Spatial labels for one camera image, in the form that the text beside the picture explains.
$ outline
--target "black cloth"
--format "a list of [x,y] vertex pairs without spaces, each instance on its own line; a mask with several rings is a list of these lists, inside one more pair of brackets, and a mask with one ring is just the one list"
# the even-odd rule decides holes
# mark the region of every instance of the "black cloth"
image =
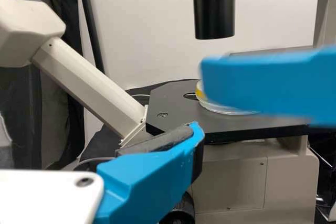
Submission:
[[[141,103],[146,105],[149,102],[148,96],[141,96],[141,94],[149,95],[151,91],[158,88],[168,82],[161,82],[158,84],[130,89],[126,92],[130,95],[135,95],[134,98]],[[120,137],[110,130],[107,126],[103,125],[100,131],[96,132],[89,142],[88,146],[82,153],[80,161],[84,161],[90,158],[96,157],[115,157],[116,149],[119,148]]]

